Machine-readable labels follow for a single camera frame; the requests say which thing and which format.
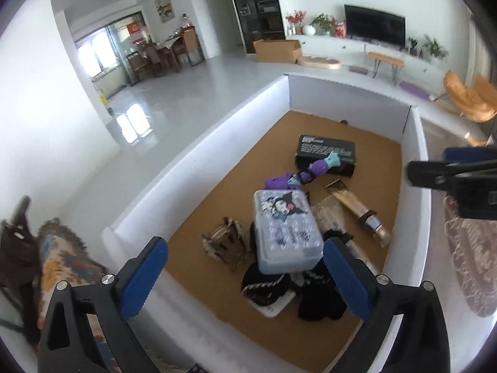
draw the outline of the gold tube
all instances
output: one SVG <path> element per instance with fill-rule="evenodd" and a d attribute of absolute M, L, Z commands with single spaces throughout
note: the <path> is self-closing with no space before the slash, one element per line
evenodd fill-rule
<path fill-rule="evenodd" d="M 373 231 L 373 236 L 379 241 L 381 246 L 387 246 L 392 238 L 390 232 L 383 226 L 381 221 L 364 205 L 357 196 L 347 189 L 347 186 L 341 179 L 325 187 L 330 193 L 343 203 L 368 229 Z"/>

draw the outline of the white tv cabinet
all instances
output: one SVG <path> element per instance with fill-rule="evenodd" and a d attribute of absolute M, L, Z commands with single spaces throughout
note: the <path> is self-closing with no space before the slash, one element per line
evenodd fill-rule
<path fill-rule="evenodd" d="M 364 67 L 369 70 L 371 76 L 374 60 L 367 58 L 368 52 L 378 52 L 399 58 L 406 63 L 399 74 L 400 80 L 416 84 L 433 95 L 444 93 L 442 79 L 445 71 L 408 53 L 368 42 L 330 36 L 291 35 L 287 36 L 287 39 L 298 40 L 302 46 L 302 52 L 307 56 L 335 58 L 346 66 Z M 378 72 L 389 77 L 392 76 L 392 68 L 387 63 L 381 63 Z"/>

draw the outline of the black box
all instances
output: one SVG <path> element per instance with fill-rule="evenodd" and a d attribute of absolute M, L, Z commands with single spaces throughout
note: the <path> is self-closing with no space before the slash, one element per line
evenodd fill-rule
<path fill-rule="evenodd" d="M 330 168 L 328 173 L 352 177 L 355 170 L 355 143 L 345 140 L 300 135 L 295 166 L 297 169 L 305 169 L 314 161 L 326 158 L 331 152 L 339 155 L 342 164 L 340 167 Z"/>

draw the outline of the lace doily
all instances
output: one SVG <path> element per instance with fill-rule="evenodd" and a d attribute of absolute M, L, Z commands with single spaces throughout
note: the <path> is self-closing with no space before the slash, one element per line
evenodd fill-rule
<path fill-rule="evenodd" d="M 469 308 L 480 317 L 497 309 L 497 221 L 459 217 L 457 202 L 444 199 L 445 235 Z"/>

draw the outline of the red poster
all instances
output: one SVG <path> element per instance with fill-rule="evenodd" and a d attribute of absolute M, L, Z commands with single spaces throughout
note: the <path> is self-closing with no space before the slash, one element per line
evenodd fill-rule
<path fill-rule="evenodd" d="M 142 30 L 138 22 L 132 22 L 131 24 L 126 25 L 126 28 L 128 28 L 130 35 L 141 32 Z"/>

